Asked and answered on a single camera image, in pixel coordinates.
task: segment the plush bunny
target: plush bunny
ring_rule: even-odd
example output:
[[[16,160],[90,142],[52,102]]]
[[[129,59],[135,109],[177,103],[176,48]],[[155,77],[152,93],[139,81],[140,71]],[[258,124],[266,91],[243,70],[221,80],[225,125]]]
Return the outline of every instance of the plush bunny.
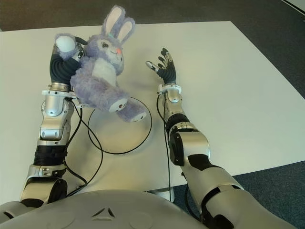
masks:
[[[116,112],[126,122],[134,122],[146,116],[146,108],[133,102],[118,83],[117,76],[124,68],[122,44],[133,34],[135,23],[125,18],[125,10],[114,6],[102,26],[101,34],[93,35],[84,46],[85,57],[81,58],[78,37],[58,34],[55,37],[60,56],[81,58],[81,68],[70,83],[82,104],[101,111]]]

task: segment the white bracket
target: white bracket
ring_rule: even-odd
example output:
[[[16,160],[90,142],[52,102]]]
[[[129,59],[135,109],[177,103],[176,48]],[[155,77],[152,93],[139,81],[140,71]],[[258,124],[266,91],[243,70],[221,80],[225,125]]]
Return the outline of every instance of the white bracket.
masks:
[[[167,90],[178,90],[179,94],[181,94],[182,88],[176,84],[169,84],[169,85],[165,85],[164,87],[162,84],[160,84],[158,86],[158,94],[163,94],[167,92]]]

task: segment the triangular logo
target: triangular logo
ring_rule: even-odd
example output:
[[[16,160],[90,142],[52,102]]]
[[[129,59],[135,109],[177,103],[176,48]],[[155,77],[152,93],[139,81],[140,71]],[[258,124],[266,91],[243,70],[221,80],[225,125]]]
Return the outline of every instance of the triangular logo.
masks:
[[[113,211],[110,208],[102,208],[93,216],[91,216],[92,220],[113,220],[115,218]]]

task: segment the floor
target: floor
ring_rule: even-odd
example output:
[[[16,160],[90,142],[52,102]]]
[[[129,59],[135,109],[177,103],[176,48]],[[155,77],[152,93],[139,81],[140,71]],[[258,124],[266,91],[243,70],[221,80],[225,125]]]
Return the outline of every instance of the floor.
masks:
[[[305,98],[305,16],[280,0],[1,0],[0,28],[101,25],[114,4],[138,24],[232,21]],[[235,178],[271,212],[305,229],[304,171],[303,161]],[[175,203],[186,210],[184,189],[175,187]]]

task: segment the wire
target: wire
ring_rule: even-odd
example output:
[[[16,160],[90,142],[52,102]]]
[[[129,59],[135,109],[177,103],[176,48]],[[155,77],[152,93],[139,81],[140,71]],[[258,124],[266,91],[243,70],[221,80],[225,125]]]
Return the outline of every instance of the wire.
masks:
[[[163,117],[160,113],[160,110],[159,110],[159,99],[160,99],[160,94],[158,94],[158,97],[157,97],[157,111],[158,111],[158,114],[160,116],[160,118],[163,120],[163,126],[164,126],[164,140],[165,140],[165,145],[166,145],[166,156],[167,156],[167,171],[168,171],[168,189],[169,189],[169,192],[170,192],[170,201],[172,201],[172,192],[171,192],[171,171],[170,171],[170,159],[169,159],[169,153],[168,153],[168,147],[167,147],[167,138],[166,138],[166,123],[165,123],[165,99],[164,99],[164,110],[163,110]]]
[[[160,98],[160,94],[158,94],[158,97],[157,97],[157,111],[158,111],[158,114],[160,116],[160,118],[162,119],[162,121],[165,123],[165,120],[164,118],[162,117],[161,113],[160,113],[160,110],[159,110],[159,98]]]
[[[188,201],[188,198],[187,198],[188,190],[189,190],[189,186],[186,185],[185,192],[184,192],[184,202],[185,202],[186,208],[187,208],[187,210],[189,211],[189,213],[191,214],[191,216],[193,216],[196,220],[198,220],[199,222],[201,222],[201,220],[199,219],[199,217],[196,216],[195,213],[191,210],[191,207],[190,207],[190,205],[189,205],[189,201]]]
[[[113,152],[108,152],[108,151],[106,151],[106,150],[103,150],[104,153],[107,153],[107,154],[115,154],[115,155],[116,155],[116,154],[118,154],[118,155],[120,155],[120,154],[127,154],[127,153],[129,153],[129,152],[131,152],[131,151],[133,151],[133,150],[139,148],[139,147],[146,141],[146,139],[148,138],[148,136],[149,136],[149,134],[150,134],[150,132],[151,132],[151,130],[152,130],[152,126],[153,126],[152,114],[151,114],[150,110],[148,109],[148,107],[147,107],[142,101],[140,101],[140,100],[138,100],[138,99],[136,99],[136,98],[133,98],[133,99],[135,99],[135,100],[139,101],[140,103],[142,103],[142,104],[146,107],[146,109],[148,110],[148,112],[149,112],[149,116],[150,116],[150,119],[151,119],[151,126],[150,126],[150,128],[149,128],[148,134],[146,135],[146,137],[144,138],[144,140],[143,140],[140,144],[138,144],[135,148],[133,148],[133,149],[131,149],[131,150],[128,150],[128,151],[125,151],[125,152],[121,152],[121,153],[113,153]],[[90,115],[90,117],[89,117],[88,125],[87,125],[87,126],[89,126],[89,124],[90,124],[91,116],[93,115],[94,111],[95,111],[95,109],[92,111],[92,113],[91,113],[91,115]],[[88,136],[89,136],[89,139],[90,139],[90,141],[92,142],[92,144],[94,144],[94,146],[100,150],[100,148],[99,148],[99,147],[94,143],[94,141],[92,140],[91,135],[90,135],[90,133],[89,133],[89,129],[87,129],[87,132],[88,132]]]
[[[76,127],[75,131],[73,132],[71,138],[70,138],[69,141],[67,142],[67,145],[66,145],[66,148],[65,148],[65,152],[67,152],[68,146],[70,145],[72,139],[73,139],[73,138],[75,137],[75,135],[76,135],[76,132],[77,132],[77,131],[79,130],[79,128],[80,128],[80,125],[81,125],[81,118],[82,118],[82,108],[81,108],[81,114],[79,114],[79,117],[80,117],[80,120],[79,120],[79,122],[78,122],[78,124],[77,124],[77,127]],[[83,177],[80,176],[79,174],[75,173],[72,169],[70,169],[70,167],[68,166],[67,161],[66,161],[65,159],[64,159],[63,163],[64,163],[65,167],[67,168],[67,170],[68,170],[72,175],[74,175],[74,176],[77,177],[78,179],[82,180],[82,181],[84,182],[84,185],[87,185],[87,184],[88,184],[88,182],[86,181],[85,178],[83,178]]]
[[[87,126],[87,124],[83,121],[83,119],[82,119],[82,108],[80,108],[80,110],[81,110],[81,114],[80,114],[80,113],[78,112],[77,108],[76,108],[75,103],[74,103],[73,101],[71,101],[71,102],[73,103],[73,105],[74,105],[74,107],[75,107],[75,110],[76,110],[76,112],[77,112],[77,115],[78,115],[79,118],[80,118],[80,121],[79,121],[79,123],[78,123],[78,125],[77,125],[77,128],[75,129],[75,131],[74,131],[72,137],[69,139],[66,148],[68,148],[68,145],[70,144],[71,140],[74,138],[76,132],[78,131],[78,129],[79,129],[79,127],[80,127],[80,123],[83,123],[83,124],[90,130],[90,132],[93,134],[94,138],[97,140],[97,142],[98,142],[98,144],[99,144],[99,146],[100,146],[100,150],[101,150],[102,156],[101,156],[101,161],[100,161],[100,164],[99,164],[97,170],[95,171],[95,173],[93,174],[93,176],[91,177],[91,179],[90,179],[88,182],[87,182],[83,177],[81,177],[79,174],[77,174],[77,173],[75,173],[73,170],[71,170],[71,169],[68,167],[68,165],[66,164],[66,161],[64,161],[64,164],[65,164],[65,166],[67,167],[67,170],[68,170],[71,174],[73,174],[74,176],[76,176],[77,178],[81,179],[81,180],[84,182],[83,185],[78,186],[75,190],[73,190],[72,192],[70,192],[70,193],[67,195],[67,197],[70,197],[70,196],[74,195],[75,193],[79,192],[79,191],[82,190],[84,187],[86,187],[86,186],[94,179],[94,177],[96,176],[96,174],[97,174],[98,171],[100,170],[100,168],[101,168],[101,166],[102,166],[102,162],[103,162],[103,150],[102,150],[101,143],[99,142],[99,139],[98,139],[97,136],[94,134],[94,132]]]

